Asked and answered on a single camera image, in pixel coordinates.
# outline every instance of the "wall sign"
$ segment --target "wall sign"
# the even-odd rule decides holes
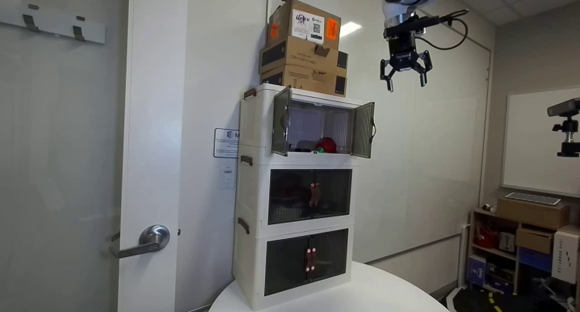
[[[213,156],[216,158],[238,158],[240,130],[220,129],[213,131]]]

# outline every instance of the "cabinet door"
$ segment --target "cabinet door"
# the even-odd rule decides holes
[[[310,218],[313,183],[314,172],[310,169],[272,169],[268,225]]]
[[[319,169],[314,173],[317,197],[311,207],[312,217],[348,215],[353,178],[352,169]]]
[[[292,88],[286,87],[274,97],[272,153],[288,156],[288,127],[290,126]]]
[[[264,296],[308,282],[306,250],[309,240],[310,236],[301,236],[267,243]]]
[[[368,103],[354,109],[352,155],[370,158],[375,127],[375,103]]]
[[[346,272],[348,254],[348,229],[323,232],[310,238],[312,265],[310,281],[319,281]]]

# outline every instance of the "orange sticker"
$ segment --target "orange sticker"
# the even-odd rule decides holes
[[[338,21],[328,19],[327,38],[336,39],[336,37],[338,37]]]
[[[278,24],[272,23],[272,26],[270,27],[270,37],[278,36],[278,27],[279,27]]]

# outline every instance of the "round white table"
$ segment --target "round white table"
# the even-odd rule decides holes
[[[251,312],[238,283],[219,295],[209,312]],[[352,281],[261,312],[449,312],[429,294],[381,269],[353,262]]]

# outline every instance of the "whiteboard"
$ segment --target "whiteboard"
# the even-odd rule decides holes
[[[580,158],[556,155],[565,134],[551,129],[564,118],[546,113],[576,97],[579,88],[508,96],[502,186],[580,197]]]
[[[369,262],[460,233],[479,201],[489,50],[471,40],[446,52],[418,42],[433,61],[429,83],[421,87],[414,71],[396,73],[389,93],[378,77],[381,58],[389,57],[384,17],[377,14],[381,0],[300,1],[338,15],[342,25],[361,25],[340,38],[340,50],[348,53],[346,96],[376,104],[372,157],[358,159],[354,260]],[[450,2],[431,9],[453,11]],[[271,3],[274,10],[281,0]],[[442,25],[427,34],[441,46],[461,39]]]

